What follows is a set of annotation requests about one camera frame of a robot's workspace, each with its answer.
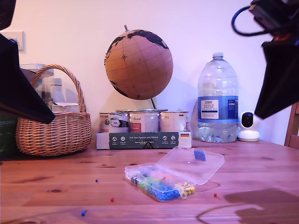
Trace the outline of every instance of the metal rod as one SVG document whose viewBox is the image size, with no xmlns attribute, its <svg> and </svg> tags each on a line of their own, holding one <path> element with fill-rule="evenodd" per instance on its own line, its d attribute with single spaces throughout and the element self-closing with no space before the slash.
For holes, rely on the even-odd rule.
<svg viewBox="0 0 299 224">
<path fill-rule="evenodd" d="M 157 108 L 156 108 L 156 105 L 155 105 L 155 102 L 154 102 L 154 99 L 151 98 L 150 100 L 151 100 L 151 103 L 153 104 L 154 109 L 157 109 Z"/>
</svg>

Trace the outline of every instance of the cardboard box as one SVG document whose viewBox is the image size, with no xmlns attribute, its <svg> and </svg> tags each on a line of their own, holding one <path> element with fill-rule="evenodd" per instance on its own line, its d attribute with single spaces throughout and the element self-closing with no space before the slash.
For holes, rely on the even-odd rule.
<svg viewBox="0 0 299 224">
<path fill-rule="evenodd" d="M 97 149 L 191 147 L 191 132 L 97 133 Z"/>
</svg>

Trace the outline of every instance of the wooden chair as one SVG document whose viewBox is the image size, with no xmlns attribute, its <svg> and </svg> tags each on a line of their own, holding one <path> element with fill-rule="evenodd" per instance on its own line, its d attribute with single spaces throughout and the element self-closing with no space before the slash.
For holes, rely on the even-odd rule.
<svg viewBox="0 0 299 224">
<path fill-rule="evenodd" d="M 292 105 L 285 146 L 299 149 L 299 102 Z"/>
</svg>

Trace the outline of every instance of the globe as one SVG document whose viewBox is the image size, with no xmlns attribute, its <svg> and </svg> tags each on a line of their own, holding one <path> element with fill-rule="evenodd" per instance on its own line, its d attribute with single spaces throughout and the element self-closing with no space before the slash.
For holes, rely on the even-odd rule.
<svg viewBox="0 0 299 224">
<path fill-rule="evenodd" d="M 169 83 L 173 63 L 166 43 L 146 30 L 131 30 L 110 45 L 105 68 L 112 86 L 131 99 L 149 99 Z"/>
</svg>

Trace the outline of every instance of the wicker basket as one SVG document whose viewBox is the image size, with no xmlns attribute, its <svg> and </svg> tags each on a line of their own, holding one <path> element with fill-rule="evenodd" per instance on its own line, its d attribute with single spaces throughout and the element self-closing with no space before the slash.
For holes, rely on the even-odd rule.
<svg viewBox="0 0 299 224">
<path fill-rule="evenodd" d="M 73 153 L 89 145 L 91 140 L 90 114 L 86 112 L 80 82 L 66 68 L 50 64 L 42 67 L 31 82 L 36 87 L 41 74 L 48 69 L 65 72 L 76 86 L 80 112 L 55 112 L 55 119 L 49 124 L 19 119 L 16 132 L 17 146 L 21 152 L 30 155 L 54 156 Z"/>
</svg>

